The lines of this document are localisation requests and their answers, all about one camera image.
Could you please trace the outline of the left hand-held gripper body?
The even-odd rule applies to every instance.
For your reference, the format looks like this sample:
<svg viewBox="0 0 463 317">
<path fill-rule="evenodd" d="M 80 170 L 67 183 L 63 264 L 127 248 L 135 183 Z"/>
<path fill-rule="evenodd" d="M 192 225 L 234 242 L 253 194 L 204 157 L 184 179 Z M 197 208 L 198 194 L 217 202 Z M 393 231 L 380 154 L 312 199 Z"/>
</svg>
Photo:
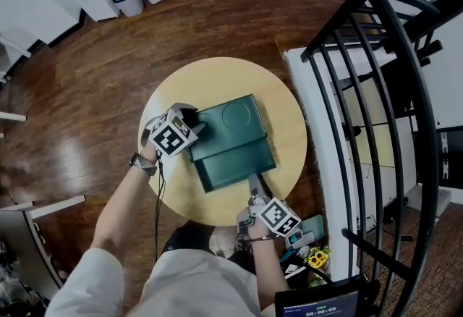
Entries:
<svg viewBox="0 0 463 317">
<path fill-rule="evenodd" d="M 154 144 L 162 155 L 172 157 L 195 143 L 197 134 L 183 120 L 179 109 L 168 109 L 163 114 L 149 119 L 143 128 L 140 143 Z"/>
</svg>

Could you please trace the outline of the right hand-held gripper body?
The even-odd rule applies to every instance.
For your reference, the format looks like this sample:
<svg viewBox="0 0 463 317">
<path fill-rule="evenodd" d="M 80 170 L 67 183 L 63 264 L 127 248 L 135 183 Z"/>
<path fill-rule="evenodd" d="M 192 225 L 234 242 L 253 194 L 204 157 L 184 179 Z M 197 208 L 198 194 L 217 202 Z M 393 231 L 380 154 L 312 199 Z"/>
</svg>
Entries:
<svg viewBox="0 0 463 317">
<path fill-rule="evenodd" d="M 294 250 L 315 242 L 312 231 L 303 232 L 302 220 L 285 202 L 277 198 L 252 196 L 248 207 L 237 215 L 237 233 L 249 239 L 247 228 L 260 219 L 270 236 L 282 237 L 287 250 Z"/>
</svg>

